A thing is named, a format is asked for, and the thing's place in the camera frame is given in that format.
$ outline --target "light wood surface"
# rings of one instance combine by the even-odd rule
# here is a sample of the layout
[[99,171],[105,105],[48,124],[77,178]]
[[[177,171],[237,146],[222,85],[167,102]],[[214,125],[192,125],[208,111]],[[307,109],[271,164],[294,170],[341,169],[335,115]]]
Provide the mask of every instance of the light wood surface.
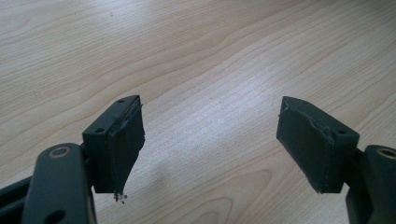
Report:
[[2,0],[0,188],[132,94],[147,142],[99,223],[347,223],[347,187],[310,188],[277,115],[302,98],[396,147],[396,2]]

